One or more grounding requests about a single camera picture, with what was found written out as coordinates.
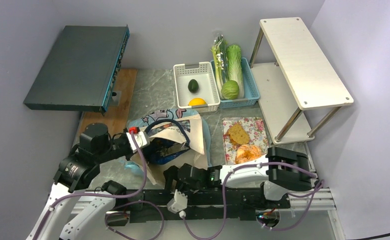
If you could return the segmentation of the blue packaged item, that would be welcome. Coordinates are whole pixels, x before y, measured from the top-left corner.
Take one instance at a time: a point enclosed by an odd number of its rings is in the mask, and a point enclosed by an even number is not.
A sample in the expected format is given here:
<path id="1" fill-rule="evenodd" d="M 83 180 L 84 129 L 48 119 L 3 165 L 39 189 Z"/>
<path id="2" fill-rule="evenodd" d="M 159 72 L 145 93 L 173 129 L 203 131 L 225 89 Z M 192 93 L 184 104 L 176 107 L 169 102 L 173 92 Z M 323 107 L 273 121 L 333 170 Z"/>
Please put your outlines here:
<path id="1" fill-rule="evenodd" d="M 184 136 L 185 141 L 183 143 L 177 143 L 176 141 L 160 137 L 156 137 L 153 140 L 150 140 L 150 144 L 142 150 L 146 161 L 150 164 L 165 165 L 180 155 L 186 153 L 190 149 L 191 140 L 182 125 L 177 120 L 156 120 L 148 125 L 144 132 L 149 135 L 149 133 L 153 131 L 153 128 L 156 125 L 162 123 L 171 123 L 172 125 L 174 124 L 179 129 L 180 133 Z"/>

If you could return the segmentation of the beige canvas tote bag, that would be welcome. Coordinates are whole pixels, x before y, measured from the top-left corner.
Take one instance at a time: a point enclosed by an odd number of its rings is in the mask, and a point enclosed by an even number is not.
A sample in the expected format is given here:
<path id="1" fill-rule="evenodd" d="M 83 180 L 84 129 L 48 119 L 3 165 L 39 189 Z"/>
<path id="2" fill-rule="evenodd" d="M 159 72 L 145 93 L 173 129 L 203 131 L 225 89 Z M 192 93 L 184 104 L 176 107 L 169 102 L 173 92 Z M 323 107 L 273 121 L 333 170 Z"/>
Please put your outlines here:
<path id="1" fill-rule="evenodd" d="M 163 119 L 173 118 L 160 117 L 155 121 Z M 138 153 L 135 153 L 135 155 L 130 158 L 132 162 L 140 167 L 141 171 L 146 175 L 151 184 L 156 186 L 165 186 L 165 177 L 163 172 L 171 166 L 180 168 L 184 164 L 189 164 L 199 169 L 207 169 L 210 166 L 207 142 L 204 136 L 203 120 L 200 114 L 197 113 L 173 120 L 178 121 L 182 125 L 184 131 L 190 138 L 190 149 L 187 152 L 164 165 L 151 164 L 147 162 L 144 154 L 143 157 L 141 157 Z M 154 138 L 168 139 L 175 141 L 178 144 L 182 144 L 185 141 L 185 137 L 180 133 L 179 129 L 170 122 L 156 125 L 147 136 L 150 143 Z"/>

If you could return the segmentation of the orange pumpkin slice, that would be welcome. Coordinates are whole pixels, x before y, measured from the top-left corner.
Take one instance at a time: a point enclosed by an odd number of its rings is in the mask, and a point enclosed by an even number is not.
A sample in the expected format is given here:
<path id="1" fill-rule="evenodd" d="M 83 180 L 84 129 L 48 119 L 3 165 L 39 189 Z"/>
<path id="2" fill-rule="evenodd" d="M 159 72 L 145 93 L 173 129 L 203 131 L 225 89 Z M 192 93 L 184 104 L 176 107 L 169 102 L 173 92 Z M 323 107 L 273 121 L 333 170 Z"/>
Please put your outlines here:
<path id="1" fill-rule="evenodd" d="M 263 155 L 263 151 L 257 145 L 244 144 L 241 145 L 237 151 L 234 162 L 236 164 L 242 164 L 250 161 L 254 161 Z"/>

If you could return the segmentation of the brown potato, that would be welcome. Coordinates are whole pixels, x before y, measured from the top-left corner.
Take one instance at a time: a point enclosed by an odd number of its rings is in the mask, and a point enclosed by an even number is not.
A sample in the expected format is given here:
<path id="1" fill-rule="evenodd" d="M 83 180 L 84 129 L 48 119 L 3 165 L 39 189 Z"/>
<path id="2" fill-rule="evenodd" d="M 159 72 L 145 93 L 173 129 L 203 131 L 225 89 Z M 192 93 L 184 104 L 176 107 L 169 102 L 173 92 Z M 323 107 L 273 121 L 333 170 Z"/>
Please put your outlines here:
<path id="1" fill-rule="evenodd" d="M 250 136 L 239 123 L 232 125 L 227 130 L 226 135 L 229 136 L 230 142 L 234 145 L 246 145 L 250 142 Z"/>

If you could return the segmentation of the yellow lemon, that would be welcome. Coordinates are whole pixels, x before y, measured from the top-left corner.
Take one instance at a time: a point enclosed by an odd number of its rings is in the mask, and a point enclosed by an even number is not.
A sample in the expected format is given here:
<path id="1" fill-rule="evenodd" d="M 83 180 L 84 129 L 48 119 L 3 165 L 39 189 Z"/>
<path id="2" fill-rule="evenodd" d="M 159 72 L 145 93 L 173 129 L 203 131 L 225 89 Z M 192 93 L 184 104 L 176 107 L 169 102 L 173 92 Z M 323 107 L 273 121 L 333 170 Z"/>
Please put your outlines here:
<path id="1" fill-rule="evenodd" d="M 202 98 L 193 98 L 188 103 L 189 106 L 201 106 L 201 105 L 207 105 L 207 102 Z"/>

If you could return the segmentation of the dark green cucumber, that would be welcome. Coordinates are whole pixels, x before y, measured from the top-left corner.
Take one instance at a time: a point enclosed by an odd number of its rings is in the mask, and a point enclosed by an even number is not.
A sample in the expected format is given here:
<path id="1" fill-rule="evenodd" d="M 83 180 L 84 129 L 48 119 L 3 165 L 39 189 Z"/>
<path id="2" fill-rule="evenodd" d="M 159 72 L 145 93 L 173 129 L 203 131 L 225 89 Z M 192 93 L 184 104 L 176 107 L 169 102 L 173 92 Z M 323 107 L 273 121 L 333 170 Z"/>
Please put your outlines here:
<path id="1" fill-rule="evenodd" d="M 187 88 L 188 88 L 189 92 L 192 93 L 192 94 L 196 94 L 199 91 L 199 89 L 200 89 L 199 83 L 195 79 L 191 79 L 188 82 Z"/>

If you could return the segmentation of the small green cabbage head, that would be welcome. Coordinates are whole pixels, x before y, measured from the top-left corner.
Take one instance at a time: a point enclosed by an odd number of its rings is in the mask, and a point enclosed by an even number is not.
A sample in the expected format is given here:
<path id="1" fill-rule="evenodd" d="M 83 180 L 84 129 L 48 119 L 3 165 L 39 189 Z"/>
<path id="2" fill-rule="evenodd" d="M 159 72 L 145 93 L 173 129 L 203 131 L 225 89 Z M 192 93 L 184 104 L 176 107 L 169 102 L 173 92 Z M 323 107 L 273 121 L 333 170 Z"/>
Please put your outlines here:
<path id="1" fill-rule="evenodd" d="M 220 93 L 224 100 L 235 100 L 239 96 L 240 87 L 236 81 L 228 80 L 222 85 Z"/>

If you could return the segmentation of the green celery stalks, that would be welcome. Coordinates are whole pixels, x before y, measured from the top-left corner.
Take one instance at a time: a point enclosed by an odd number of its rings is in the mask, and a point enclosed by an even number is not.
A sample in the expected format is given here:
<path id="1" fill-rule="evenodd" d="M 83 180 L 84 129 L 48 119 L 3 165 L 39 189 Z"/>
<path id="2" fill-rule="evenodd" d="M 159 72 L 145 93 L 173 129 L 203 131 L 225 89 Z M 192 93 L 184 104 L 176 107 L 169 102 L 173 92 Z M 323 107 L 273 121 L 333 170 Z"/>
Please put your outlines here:
<path id="1" fill-rule="evenodd" d="M 224 62 L 223 62 L 223 53 L 218 44 L 215 44 L 211 48 L 213 54 L 214 70 L 215 70 L 215 80 L 217 85 L 218 94 L 221 100 L 224 100 L 221 90 L 224 84 L 225 74 L 224 74 Z"/>

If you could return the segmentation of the green napa cabbage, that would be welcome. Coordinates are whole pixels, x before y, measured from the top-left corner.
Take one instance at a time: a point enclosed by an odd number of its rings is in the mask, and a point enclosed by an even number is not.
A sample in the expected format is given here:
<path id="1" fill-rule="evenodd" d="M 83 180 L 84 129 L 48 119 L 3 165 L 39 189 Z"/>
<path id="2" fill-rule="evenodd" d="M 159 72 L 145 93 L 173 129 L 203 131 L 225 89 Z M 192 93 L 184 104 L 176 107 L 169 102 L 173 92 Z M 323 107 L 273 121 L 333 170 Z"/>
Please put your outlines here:
<path id="1" fill-rule="evenodd" d="M 237 44 L 229 45 L 226 49 L 227 68 L 229 80 L 237 82 L 239 86 L 238 99 L 245 96 L 244 79 L 242 71 L 242 50 Z"/>

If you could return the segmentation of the green chives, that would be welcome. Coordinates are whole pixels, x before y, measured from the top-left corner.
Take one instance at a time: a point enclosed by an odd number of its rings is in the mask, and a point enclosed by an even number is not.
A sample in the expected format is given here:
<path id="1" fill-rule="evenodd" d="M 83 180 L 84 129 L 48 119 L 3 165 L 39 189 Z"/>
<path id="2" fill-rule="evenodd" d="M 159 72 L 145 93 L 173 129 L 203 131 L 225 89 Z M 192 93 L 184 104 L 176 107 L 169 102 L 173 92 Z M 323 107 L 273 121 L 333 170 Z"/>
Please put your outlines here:
<path id="1" fill-rule="evenodd" d="M 218 34 L 214 39 L 213 45 L 218 44 L 222 51 L 222 59 L 224 63 L 224 83 L 228 80 L 228 60 L 227 60 L 227 42 L 222 34 Z"/>

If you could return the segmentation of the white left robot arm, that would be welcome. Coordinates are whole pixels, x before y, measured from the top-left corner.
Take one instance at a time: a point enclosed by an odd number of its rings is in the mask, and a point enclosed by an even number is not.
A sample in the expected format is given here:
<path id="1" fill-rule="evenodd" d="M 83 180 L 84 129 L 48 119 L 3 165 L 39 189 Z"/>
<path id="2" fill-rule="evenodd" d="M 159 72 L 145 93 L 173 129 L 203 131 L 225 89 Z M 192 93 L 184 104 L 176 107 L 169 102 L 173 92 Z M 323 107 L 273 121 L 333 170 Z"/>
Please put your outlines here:
<path id="1" fill-rule="evenodd" d="M 133 154 L 128 130 L 110 134 L 104 123 L 91 123 L 60 161 L 46 204 L 27 236 L 29 240 L 58 240 L 79 198 L 100 174 L 100 165 Z"/>

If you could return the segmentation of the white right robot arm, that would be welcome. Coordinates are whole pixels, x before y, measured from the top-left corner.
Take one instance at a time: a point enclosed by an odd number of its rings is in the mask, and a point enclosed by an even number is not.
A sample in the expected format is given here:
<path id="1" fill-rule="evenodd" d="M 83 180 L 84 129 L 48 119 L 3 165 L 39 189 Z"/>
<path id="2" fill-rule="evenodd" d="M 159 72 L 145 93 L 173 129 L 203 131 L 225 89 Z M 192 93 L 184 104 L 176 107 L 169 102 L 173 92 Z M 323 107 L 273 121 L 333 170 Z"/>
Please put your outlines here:
<path id="1" fill-rule="evenodd" d="M 289 192 L 311 190 L 311 180 L 317 178 L 310 170 L 306 154 L 275 146 L 268 148 L 267 154 L 244 163 L 208 169 L 185 163 L 180 167 L 168 167 L 163 176 L 167 189 L 176 181 L 179 187 L 194 191 L 236 189 L 241 184 L 261 182 L 258 200 L 265 208 L 272 207 Z"/>

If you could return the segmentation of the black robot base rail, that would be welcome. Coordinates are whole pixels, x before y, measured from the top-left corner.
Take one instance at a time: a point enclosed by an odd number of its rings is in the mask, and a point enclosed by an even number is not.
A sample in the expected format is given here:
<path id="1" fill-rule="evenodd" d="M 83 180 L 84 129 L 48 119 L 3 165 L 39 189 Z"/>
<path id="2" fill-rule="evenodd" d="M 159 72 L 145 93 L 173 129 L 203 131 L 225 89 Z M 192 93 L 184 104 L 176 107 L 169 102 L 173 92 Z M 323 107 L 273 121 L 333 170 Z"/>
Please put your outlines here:
<path id="1" fill-rule="evenodd" d="M 260 211 L 284 210 L 291 207 L 289 196 L 284 195 L 278 201 L 265 199 L 261 187 L 226 188 L 222 195 L 221 188 L 191 191 L 184 183 L 179 182 L 178 190 L 188 195 L 187 208 L 184 210 L 187 220 L 218 220 L 226 212 L 228 219 L 254 221 Z M 165 189 L 144 189 L 134 197 L 118 200 L 119 211 L 129 216 L 130 223 L 146 223 L 150 221 L 179 220 L 176 213 L 167 209 L 167 203 L 173 193 Z"/>

